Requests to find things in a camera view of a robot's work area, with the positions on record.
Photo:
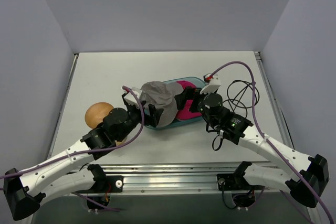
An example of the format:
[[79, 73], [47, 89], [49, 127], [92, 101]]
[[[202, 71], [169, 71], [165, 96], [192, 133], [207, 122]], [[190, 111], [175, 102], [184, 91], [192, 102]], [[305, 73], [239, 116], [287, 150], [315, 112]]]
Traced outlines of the grey bucket hat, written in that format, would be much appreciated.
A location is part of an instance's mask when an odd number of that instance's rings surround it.
[[178, 113], [175, 96], [183, 92], [182, 86], [177, 82], [151, 81], [143, 84], [141, 90], [141, 99], [146, 101], [146, 109], [148, 104], [154, 105], [156, 109], [163, 109], [157, 127], [171, 124]]

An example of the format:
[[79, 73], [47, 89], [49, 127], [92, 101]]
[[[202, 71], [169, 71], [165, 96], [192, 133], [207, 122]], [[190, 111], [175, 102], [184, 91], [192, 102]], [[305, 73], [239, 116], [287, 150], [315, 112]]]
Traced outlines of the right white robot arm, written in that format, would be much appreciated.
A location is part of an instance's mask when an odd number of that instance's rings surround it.
[[207, 132], [215, 132], [221, 140], [247, 148], [276, 166], [265, 168], [242, 162], [233, 175], [236, 187], [270, 187], [289, 193], [306, 207], [319, 204], [329, 182], [328, 162], [323, 156], [298, 152], [266, 135], [256, 122], [224, 107], [223, 98], [217, 92], [206, 94], [200, 88], [187, 87], [175, 100], [178, 109], [191, 100], [190, 111], [202, 115]]

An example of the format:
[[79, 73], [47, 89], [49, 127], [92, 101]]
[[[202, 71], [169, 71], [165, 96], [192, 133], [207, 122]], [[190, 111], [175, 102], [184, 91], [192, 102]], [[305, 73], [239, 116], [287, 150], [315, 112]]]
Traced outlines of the magenta baseball cap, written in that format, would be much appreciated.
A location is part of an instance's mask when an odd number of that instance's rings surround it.
[[[189, 81], [182, 80], [182, 81], [176, 81], [175, 83], [178, 83], [183, 89], [187, 87], [196, 88], [196, 85], [194, 85], [193, 83]], [[175, 119], [178, 121], [187, 121], [193, 118], [201, 117], [202, 116], [201, 113], [190, 111], [191, 105], [192, 105], [192, 100], [187, 100], [184, 105], [184, 108], [181, 110], [178, 110]]]

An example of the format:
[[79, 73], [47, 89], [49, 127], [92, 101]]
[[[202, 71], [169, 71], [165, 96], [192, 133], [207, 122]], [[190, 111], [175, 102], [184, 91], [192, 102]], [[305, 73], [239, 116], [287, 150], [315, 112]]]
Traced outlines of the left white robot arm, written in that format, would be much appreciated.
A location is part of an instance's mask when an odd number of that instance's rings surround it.
[[12, 217], [19, 221], [34, 214], [42, 204], [77, 191], [105, 192], [107, 176], [93, 161], [118, 146], [137, 125], [157, 126], [163, 109], [141, 101], [134, 91], [122, 95], [126, 106], [109, 111], [97, 126], [75, 144], [28, 169], [8, 170], [1, 176], [3, 192]]

